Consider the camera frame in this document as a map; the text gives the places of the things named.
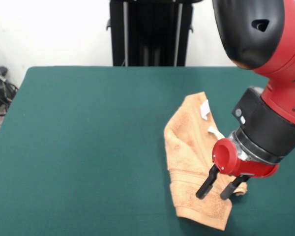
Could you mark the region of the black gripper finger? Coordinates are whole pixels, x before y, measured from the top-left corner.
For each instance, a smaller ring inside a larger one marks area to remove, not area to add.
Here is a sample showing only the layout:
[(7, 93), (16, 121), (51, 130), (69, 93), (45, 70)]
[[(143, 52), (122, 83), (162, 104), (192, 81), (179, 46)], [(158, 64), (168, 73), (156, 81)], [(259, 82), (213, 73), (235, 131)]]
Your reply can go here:
[(202, 184), (202, 186), (199, 188), (199, 190), (196, 192), (196, 197), (198, 199), (204, 199), (206, 195), (210, 192), (210, 190), (213, 188), (214, 182), (217, 180), (217, 176), (220, 170), (218, 167), (214, 164), (211, 169), (209, 170), (208, 177)]
[(239, 187), (241, 183), (247, 182), (249, 179), (250, 179), (250, 176), (244, 176), (244, 175), (236, 177), (222, 191), (222, 193), (220, 194), (220, 198), (222, 200), (227, 200), (234, 193), (234, 191)]

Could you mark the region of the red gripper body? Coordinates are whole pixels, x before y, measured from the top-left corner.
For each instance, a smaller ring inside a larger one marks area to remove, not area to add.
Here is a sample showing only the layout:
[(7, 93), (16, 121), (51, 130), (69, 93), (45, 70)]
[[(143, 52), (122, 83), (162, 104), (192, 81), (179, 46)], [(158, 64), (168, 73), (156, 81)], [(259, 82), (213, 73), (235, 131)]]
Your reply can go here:
[(223, 138), (216, 142), (212, 150), (212, 160), (221, 174), (238, 177), (269, 177), (277, 172), (279, 164), (268, 165), (262, 162), (241, 160), (235, 144)]

